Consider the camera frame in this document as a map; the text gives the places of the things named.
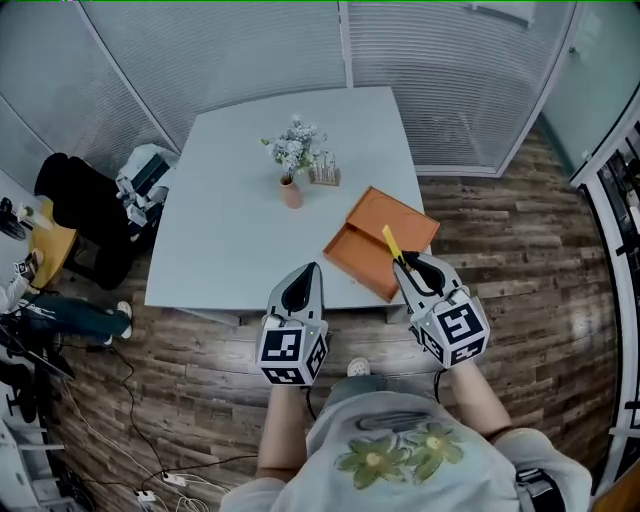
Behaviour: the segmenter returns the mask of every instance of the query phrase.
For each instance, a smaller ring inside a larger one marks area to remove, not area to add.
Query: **white robot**
[[[313,384],[329,352],[323,313],[317,263],[294,270],[273,289],[255,358],[272,384]]]
[[[451,265],[426,253],[402,252],[393,272],[411,313],[411,331],[445,368],[487,348],[489,322],[477,297]]]
[[[393,271],[418,343],[445,368],[484,352],[487,318],[453,267],[425,253],[402,255],[393,261]],[[329,352],[323,312],[317,263],[296,269],[273,289],[255,353],[256,364],[272,384],[313,384]]]

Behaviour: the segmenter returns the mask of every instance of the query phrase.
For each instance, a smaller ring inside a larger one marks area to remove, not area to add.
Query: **wooden tray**
[[[400,249],[419,252],[429,247],[440,227],[435,220],[369,187],[323,252],[334,265],[390,302],[398,284],[393,256],[382,235],[385,225],[391,228]]]

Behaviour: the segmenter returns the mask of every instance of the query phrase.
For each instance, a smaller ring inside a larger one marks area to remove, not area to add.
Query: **window blinds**
[[[573,3],[525,23],[465,3],[349,3],[354,85],[392,86],[416,165],[497,169],[540,97]]]
[[[135,146],[162,143],[74,5],[5,5],[0,48],[0,93],[54,151],[79,156],[115,176]],[[5,139],[6,124],[15,123],[1,114],[0,138]],[[3,169],[32,191],[44,158],[23,148],[8,148],[11,162]]]
[[[33,193],[40,166],[50,154],[0,99],[0,170]],[[0,190],[0,199],[4,195]]]
[[[178,147],[201,112],[345,86],[335,2],[83,6]]]

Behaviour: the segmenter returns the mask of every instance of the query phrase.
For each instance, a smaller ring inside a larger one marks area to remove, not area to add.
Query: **white sneaker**
[[[371,375],[371,367],[369,361],[364,357],[356,357],[347,366],[347,377],[360,377],[362,375]]]
[[[122,311],[125,315],[129,317],[130,320],[131,318],[133,318],[133,308],[131,307],[131,304],[129,304],[128,302],[125,302],[125,301],[118,302],[118,307],[116,309],[118,311]],[[131,338],[132,334],[133,334],[133,327],[131,326],[131,322],[129,322],[129,327],[125,329],[125,331],[120,335],[120,337],[125,340],[128,340],[129,338]]]

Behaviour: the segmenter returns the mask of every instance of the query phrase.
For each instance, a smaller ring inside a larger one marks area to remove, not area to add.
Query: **black and white marker cube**
[[[489,341],[489,324],[475,297],[457,297],[457,302],[442,301],[418,320],[420,344],[445,368],[484,352]]]
[[[329,352],[327,323],[323,325],[265,325],[256,343],[256,364],[272,384],[311,386]]]
[[[29,271],[29,265],[26,260],[18,261],[13,264],[13,270],[17,275],[23,276]]]

